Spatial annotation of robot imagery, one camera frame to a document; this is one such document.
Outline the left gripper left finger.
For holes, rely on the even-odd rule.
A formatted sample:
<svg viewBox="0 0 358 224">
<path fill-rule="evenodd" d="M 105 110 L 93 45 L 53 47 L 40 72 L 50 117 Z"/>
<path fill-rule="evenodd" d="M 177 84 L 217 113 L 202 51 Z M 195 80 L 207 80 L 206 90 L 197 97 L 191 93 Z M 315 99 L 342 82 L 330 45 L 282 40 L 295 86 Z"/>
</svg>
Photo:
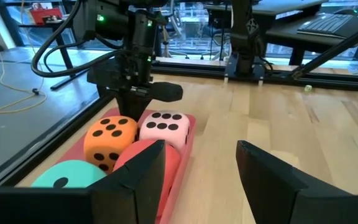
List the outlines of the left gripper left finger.
<svg viewBox="0 0 358 224">
<path fill-rule="evenodd" d="M 0 187 L 0 224 L 155 224 L 164 172 L 157 140 L 87 188 Z"/>
</svg>

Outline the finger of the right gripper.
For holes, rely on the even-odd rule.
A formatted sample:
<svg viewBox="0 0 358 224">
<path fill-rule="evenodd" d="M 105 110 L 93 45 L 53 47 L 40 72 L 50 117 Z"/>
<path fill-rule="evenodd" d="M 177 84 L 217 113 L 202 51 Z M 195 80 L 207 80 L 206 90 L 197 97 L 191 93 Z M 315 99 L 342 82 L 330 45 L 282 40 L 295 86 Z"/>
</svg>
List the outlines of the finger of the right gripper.
<svg viewBox="0 0 358 224">
<path fill-rule="evenodd" d="M 136 97 L 134 102 L 134 120 L 139 121 L 144 111 L 152 101 L 151 98 Z"/>
<path fill-rule="evenodd" d="M 120 115 L 136 119 L 133 108 L 133 104 L 135 102 L 135 96 L 133 93 L 116 93 L 115 99 L 118 104 Z"/>
</svg>

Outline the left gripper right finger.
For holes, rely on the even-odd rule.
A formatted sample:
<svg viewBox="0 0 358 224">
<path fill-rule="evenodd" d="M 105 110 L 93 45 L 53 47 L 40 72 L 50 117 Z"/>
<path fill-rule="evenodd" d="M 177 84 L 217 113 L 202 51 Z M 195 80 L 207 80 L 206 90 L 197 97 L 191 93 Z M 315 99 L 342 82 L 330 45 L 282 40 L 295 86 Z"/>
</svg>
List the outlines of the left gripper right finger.
<svg viewBox="0 0 358 224">
<path fill-rule="evenodd" d="M 358 195 L 245 140 L 237 142 L 236 161 L 256 224 L 358 224 Z"/>
</svg>

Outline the large pink foam die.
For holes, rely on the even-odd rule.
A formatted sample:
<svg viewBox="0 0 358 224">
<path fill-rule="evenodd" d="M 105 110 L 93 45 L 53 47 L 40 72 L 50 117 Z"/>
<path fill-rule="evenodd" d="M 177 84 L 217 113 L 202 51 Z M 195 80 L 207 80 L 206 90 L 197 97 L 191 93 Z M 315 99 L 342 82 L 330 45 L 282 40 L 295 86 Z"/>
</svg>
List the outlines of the large pink foam die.
<svg viewBox="0 0 358 224">
<path fill-rule="evenodd" d="M 163 139 L 183 151 L 188 145 L 190 126 L 190 119 L 179 111 L 152 111 L 139 124 L 139 139 Z"/>
</svg>

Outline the large orange foam die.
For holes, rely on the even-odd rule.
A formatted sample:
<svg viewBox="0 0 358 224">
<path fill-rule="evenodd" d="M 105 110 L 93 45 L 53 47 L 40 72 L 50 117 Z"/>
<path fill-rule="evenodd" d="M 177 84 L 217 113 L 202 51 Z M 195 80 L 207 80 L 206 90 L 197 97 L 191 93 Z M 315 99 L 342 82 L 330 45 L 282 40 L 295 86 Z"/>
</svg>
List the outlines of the large orange foam die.
<svg viewBox="0 0 358 224">
<path fill-rule="evenodd" d="M 137 140 L 138 124 L 127 116 L 108 116 L 95 122 L 85 135 L 85 161 L 106 173 L 113 171 L 122 152 Z"/>
</svg>

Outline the large teal foam die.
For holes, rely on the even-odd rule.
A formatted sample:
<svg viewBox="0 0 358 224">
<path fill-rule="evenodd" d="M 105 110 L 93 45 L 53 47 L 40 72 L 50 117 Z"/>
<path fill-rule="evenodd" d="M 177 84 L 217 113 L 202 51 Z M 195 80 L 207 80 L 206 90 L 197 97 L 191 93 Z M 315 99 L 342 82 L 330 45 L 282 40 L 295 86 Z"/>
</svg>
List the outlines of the large teal foam die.
<svg viewBox="0 0 358 224">
<path fill-rule="evenodd" d="M 106 177 L 104 171 L 88 162 L 68 160 L 55 164 L 37 177 L 31 187 L 86 188 Z"/>
</svg>

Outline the large red foam die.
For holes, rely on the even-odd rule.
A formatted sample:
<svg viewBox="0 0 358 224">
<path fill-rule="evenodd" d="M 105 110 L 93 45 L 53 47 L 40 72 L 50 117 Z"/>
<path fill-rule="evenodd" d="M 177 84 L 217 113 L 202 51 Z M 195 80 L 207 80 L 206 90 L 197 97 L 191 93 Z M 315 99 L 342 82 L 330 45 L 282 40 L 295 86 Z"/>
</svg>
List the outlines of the large red foam die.
<svg viewBox="0 0 358 224">
<path fill-rule="evenodd" d="M 123 166 L 129 159 L 132 159 L 138 153 L 142 152 L 144 149 L 149 147 L 155 140 L 153 139 L 144 139 L 133 142 L 130 146 L 126 147 L 125 150 L 121 153 L 118 160 L 115 163 L 113 171 L 118 170 Z M 157 217 L 161 217 L 165 209 L 168 196 L 172 189 L 173 181 L 177 173 L 178 166 L 180 164 L 181 155 L 180 153 L 168 143 L 165 144 L 165 172 L 163 180 L 162 193 L 158 205 Z"/>
</svg>

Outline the translucent pink plastic tray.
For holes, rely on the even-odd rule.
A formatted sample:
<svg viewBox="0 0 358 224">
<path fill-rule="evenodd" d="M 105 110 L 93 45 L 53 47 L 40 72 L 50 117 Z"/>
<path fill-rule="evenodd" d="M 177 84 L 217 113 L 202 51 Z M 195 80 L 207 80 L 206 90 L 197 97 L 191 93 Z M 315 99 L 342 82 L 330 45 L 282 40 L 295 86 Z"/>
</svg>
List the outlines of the translucent pink plastic tray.
<svg viewBox="0 0 358 224">
<path fill-rule="evenodd" d="M 169 224 L 171 215 L 175 208 L 175 203 L 178 198 L 178 194 L 180 192 L 181 183 L 183 181 L 183 176 L 186 171 L 186 167 L 188 165 L 188 160 L 190 158 L 190 154 L 193 148 L 193 140 L 195 135 L 195 126 L 196 119 L 191 114 L 185 114 L 185 116 L 189 119 L 189 133 L 187 135 L 187 143 L 181 148 L 177 149 L 180 154 L 180 160 L 177 166 L 177 170 L 172 179 L 172 185 L 170 191 L 167 191 L 167 196 L 165 197 L 165 204 L 162 207 L 162 211 L 160 215 L 157 215 L 155 219 L 155 224 Z M 75 142 L 69 150 L 67 150 L 64 155 L 56 162 L 56 164 L 69 160 L 81 160 L 85 159 L 85 156 L 81 152 L 81 148 L 84 145 L 86 134 L 82 135 L 77 142 Z"/>
</svg>

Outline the black desk foot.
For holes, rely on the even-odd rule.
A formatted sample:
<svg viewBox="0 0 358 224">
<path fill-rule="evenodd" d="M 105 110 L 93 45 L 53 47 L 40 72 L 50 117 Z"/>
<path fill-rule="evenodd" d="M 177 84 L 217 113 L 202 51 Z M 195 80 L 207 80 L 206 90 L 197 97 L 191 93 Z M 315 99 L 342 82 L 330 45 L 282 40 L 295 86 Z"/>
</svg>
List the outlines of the black desk foot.
<svg viewBox="0 0 358 224">
<path fill-rule="evenodd" d="M 63 46 L 65 44 L 62 35 L 59 35 L 56 38 L 56 42 L 57 42 L 58 46 Z M 65 64 L 66 68 L 67 69 L 73 68 L 73 64 L 72 64 L 72 62 L 70 60 L 70 57 L 69 57 L 69 54 L 68 54 L 67 50 L 66 49 L 60 50 L 60 53 L 62 55 L 62 59 L 64 61 L 64 64 Z M 68 76 L 68 78 L 65 78 L 64 80 L 52 85 L 50 87 L 50 89 L 52 91 L 57 91 L 57 90 L 61 89 L 62 87 L 64 87 L 65 85 L 69 84 L 70 82 L 72 82 L 75 79 L 77 79 L 80 76 L 82 76 L 85 72 L 86 72 L 86 70 L 83 70 L 83 71 L 78 72 L 78 73 L 72 73 L 71 75 Z"/>
</svg>

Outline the red cart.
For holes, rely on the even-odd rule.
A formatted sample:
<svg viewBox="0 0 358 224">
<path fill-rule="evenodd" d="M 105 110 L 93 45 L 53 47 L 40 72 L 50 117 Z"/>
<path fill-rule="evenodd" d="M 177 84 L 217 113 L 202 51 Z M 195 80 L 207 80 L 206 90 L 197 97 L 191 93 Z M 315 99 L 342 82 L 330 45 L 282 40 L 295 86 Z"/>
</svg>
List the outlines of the red cart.
<svg viewBox="0 0 358 224">
<path fill-rule="evenodd" d="M 57 7 L 50 9 L 30 9 L 29 12 L 35 24 L 45 24 L 50 21 L 59 21 L 63 17 L 61 11 Z"/>
</svg>

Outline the dark desk edge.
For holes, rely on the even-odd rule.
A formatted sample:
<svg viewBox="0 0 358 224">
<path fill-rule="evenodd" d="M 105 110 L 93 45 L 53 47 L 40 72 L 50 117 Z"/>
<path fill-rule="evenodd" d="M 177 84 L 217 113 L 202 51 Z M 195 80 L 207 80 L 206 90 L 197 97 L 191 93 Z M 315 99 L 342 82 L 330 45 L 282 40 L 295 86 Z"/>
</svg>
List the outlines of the dark desk edge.
<svg viewBox="0 0 358 224">
<path fill-rule="evenodd" d="M 301 34 L 298 28 L 304 23 L 309 23 L 320 18 L 325 19 L 327 14 L 301 17 L 300 14 L 284 17 L 276 20 L 266 33 L 266 41 L 270 44 L 291 47 L 290 65 L 300 65 L 306 51 L 323 53 L 331 47 L 342 42 L 337 37 L 321 36 L 314 34 Z"/>
</svg>

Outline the black desk top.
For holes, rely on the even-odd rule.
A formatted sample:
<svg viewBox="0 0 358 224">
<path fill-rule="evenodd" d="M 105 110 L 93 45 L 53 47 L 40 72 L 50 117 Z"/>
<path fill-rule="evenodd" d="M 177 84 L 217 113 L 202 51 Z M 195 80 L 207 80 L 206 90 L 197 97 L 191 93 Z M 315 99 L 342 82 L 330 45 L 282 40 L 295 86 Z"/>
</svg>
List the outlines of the black desk top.
<svg viewBox="0 0 358 224">
<path fill-rule="evenodd" d="M 232 8 L 239 8 L 246 10 L 252 6 L 254 14 L 263 16 L 276 16 L 290 11 L 300 11 L 306 8 L 315 7 L 319 8 L 322 3 L 328 0 L 261 0 L 258 4 L 253 5 L 252 0 L 228 0 L 226 4 L 206 4 L 204 8 L 210 11 L 230 11 Z"/>
</svg>

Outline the black keyboard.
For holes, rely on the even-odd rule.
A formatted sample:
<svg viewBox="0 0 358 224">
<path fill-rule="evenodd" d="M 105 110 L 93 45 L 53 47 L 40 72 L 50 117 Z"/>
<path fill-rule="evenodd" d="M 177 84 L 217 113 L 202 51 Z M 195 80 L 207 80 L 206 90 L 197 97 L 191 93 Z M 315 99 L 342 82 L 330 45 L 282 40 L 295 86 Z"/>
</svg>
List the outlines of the black keyboard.
<svg viewBox="0 0 358 224">
<path fill-rule="evenodd" d="M 358 32 L 358 16 L 348 14 L 322 14 L 303 23 L 299 34 L 346 39 Z"/>
</svg>

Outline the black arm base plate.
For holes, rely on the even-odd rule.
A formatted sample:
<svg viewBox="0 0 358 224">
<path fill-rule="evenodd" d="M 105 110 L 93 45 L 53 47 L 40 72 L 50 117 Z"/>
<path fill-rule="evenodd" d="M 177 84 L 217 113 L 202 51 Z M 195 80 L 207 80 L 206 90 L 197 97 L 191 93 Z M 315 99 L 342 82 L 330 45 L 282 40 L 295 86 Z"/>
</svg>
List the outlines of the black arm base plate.
<svg viewBox="0 0 358 224">
<path fill-rule="evenodd" d="M 227 60 L 224 70 L 224 78 L 242 82 L 263 81 L 266 68 L 258 57 L 243 57 L 238 53 L 232 53 Z"/>
</svg>

